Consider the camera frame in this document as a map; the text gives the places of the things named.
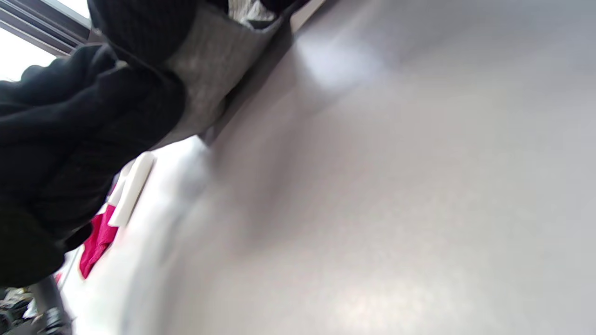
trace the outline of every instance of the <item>gray floor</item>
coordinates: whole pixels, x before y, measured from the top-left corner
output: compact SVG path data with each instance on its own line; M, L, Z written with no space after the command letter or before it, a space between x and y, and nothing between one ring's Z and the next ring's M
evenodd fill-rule
M81 333L593 334L595 31L594 1L327 1L160 163Z

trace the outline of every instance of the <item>clothing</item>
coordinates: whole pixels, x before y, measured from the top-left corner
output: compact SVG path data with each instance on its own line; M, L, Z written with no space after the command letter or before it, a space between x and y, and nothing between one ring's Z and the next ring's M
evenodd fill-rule
M114 175L177 124L185 90L173 73L115 65L90 45L0 82L0 286L56 271L89 237Z
M103 256L105 251L116 238L118 227L110 227L108 222L116 207L108 204L105 212L95 215L91 224L93 225L93 233L84 242L85 249L80 257L79 269L83 278L87 278L95 263Z

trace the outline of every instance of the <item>pink cloth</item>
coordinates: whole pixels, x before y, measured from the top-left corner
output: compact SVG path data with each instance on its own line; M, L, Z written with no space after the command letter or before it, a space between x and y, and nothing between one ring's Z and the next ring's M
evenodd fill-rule
M79 269L83 278L87 278L91 269L97 261L102 257L104 252L108 249L110 244L116 238L118 227L108 226L110 217L116 209L115 206L108 204L105 213L95 215L91 224L93 225L93 233L89 239L84 243L85 250L80 258Z

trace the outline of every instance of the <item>gray knit fabric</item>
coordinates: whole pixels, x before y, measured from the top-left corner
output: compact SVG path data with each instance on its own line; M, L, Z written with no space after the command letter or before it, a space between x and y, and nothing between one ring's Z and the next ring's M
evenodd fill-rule
M186 84L186 109L178 125L157 147L205 131L224 111L224 98L257 60L281 25L244 26L201 3L193 27L167 65Z

